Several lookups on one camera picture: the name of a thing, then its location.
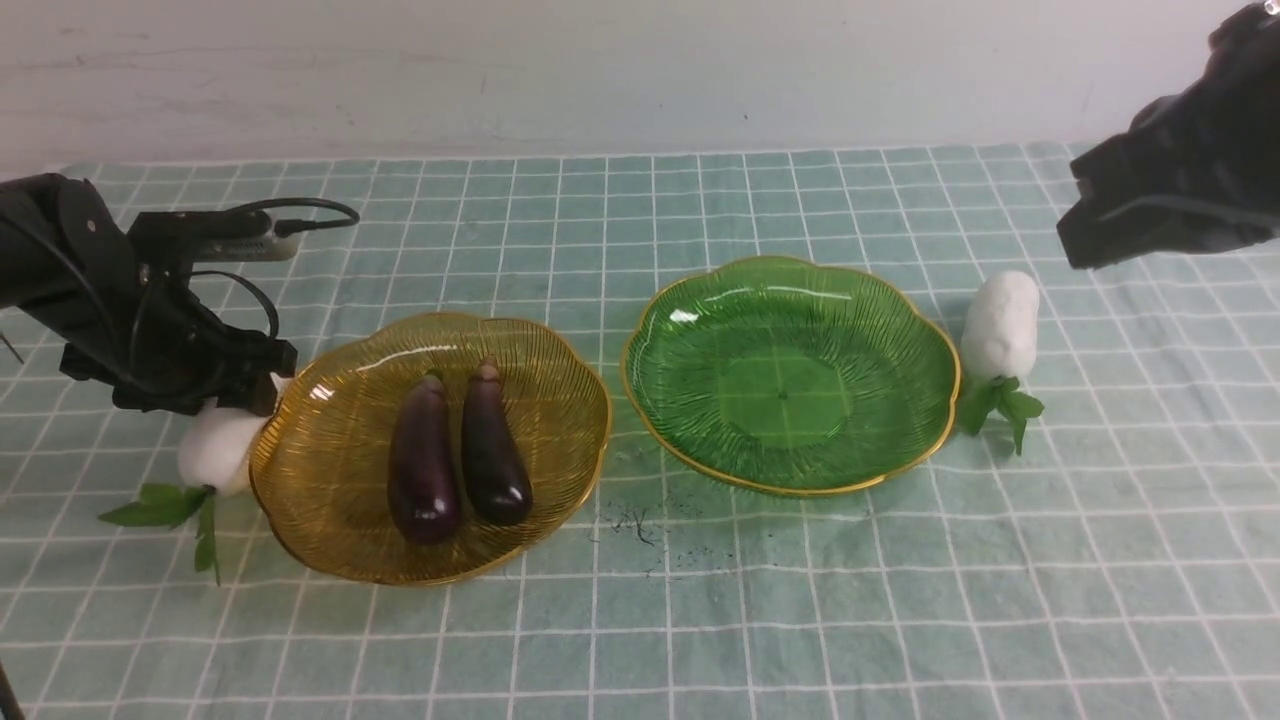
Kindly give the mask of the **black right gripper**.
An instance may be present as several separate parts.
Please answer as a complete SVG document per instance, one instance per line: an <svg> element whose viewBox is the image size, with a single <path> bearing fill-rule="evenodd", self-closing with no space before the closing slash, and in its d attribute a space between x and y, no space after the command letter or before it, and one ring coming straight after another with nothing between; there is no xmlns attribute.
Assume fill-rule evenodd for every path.
<svg viewBox="0 0 1280 720"><path fill-rule="evenodd" d="M1253 1L1210 36L1202 76L1070 165L1057 223L1074 269L1153 252L1231 252L1279 233L1279 17Z"/></svg>

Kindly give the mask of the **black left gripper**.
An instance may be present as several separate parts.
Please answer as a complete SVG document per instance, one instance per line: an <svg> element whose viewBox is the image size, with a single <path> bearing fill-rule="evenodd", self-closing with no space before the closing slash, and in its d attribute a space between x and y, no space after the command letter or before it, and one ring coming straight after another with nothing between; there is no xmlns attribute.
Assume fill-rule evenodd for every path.
<svg viewBox="0 0 1280 720"><path fill-rule="evenodd" d="M265 292L242 275L229 279L259 302L265 331L228 325L189 288L189 275L154 275L127 319L108 316L108 351L92 355L67 342L60 372L111 387L124 410L193 416L212 404L270 415L275 380L294 377L298 351L280 337L279 311Z"/></svg>

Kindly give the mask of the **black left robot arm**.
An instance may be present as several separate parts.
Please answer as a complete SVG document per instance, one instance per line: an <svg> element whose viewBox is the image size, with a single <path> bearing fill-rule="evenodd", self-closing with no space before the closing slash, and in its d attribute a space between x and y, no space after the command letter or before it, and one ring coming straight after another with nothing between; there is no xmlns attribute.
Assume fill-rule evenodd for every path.
<svg viewBox="0 0 1280 720"><path fill-rule="evenodd" d="M207 405L270 415L276 382L297 364L268 331L228 325L191 290L198 251L262 211L146 211L123 231L86 179L47 173L3 183L3 306L32 318L64 350L73 380L111 389L124 410L193 416Z"/></svg>

